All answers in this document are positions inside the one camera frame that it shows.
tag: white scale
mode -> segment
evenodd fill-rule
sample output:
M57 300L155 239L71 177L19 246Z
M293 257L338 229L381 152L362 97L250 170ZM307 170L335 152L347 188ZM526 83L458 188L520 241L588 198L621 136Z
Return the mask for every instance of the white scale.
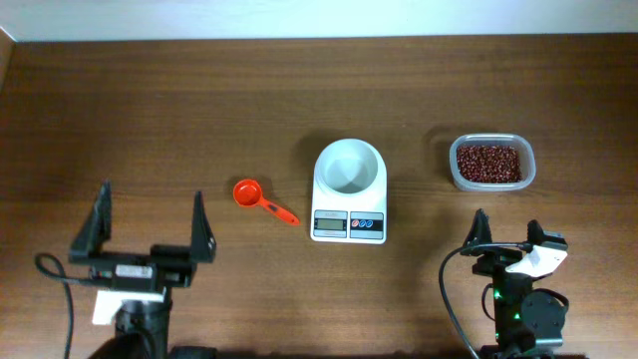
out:
M315 164L310 237L382 244L387 237L387 196L388 172L375 148L355 139L332 143Z

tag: clear plastic tray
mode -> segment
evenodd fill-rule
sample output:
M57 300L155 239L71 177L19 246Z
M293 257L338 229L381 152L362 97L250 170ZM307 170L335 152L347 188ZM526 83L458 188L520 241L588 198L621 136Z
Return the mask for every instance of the clear plastic tray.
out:
M522 181L515 183L479 183L461 176L457 165L457 148L460 146L512 146L518 152ZM455 185L460 190L501 191L517 190L527 187L536 176L534 152L529 142L518 135L510 134L472 134L459 137L450 147L450 168Z

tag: tabletop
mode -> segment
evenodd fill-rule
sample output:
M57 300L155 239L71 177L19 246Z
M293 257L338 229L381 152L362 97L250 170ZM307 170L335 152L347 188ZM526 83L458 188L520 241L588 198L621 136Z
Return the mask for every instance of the tabletop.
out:
M532 219L565 236L568 257L536 283L570 299L559 352L633 357L636 64L635 34L17 44L0 95L0 356L62 355L63 290L33 255L66 263L109 179L108 250L188 244L192 197L203 191L217 256L174 291L171 345L463 352L437 272L483 208L495 241L525 240ZM527 139L533 183L456 189L450 145L472 133ZM344 138L370 143L386 163L383 245L310 238L315 161ZM259 180L301 225L237 206L242 178ZM494 330L480 309L488 279L472 275L473 263L453 259L446 281L479 348ZM91 324L95 288L72 291L72 357L84 358L114 328Z

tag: red beans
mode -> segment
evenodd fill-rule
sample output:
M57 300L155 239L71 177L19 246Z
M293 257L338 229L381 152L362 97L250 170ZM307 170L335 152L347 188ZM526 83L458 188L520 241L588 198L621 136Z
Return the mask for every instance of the red beans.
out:
M462 146L457 149L461 176L480 183L522 180L518 153L509 146Z

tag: white sticker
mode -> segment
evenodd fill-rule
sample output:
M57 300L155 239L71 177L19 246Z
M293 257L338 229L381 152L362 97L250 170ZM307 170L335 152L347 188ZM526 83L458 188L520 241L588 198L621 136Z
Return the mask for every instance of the white sticker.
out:
M116 266L116 276L128 278L151 278L153 277L153 269L148 266L119 264Z

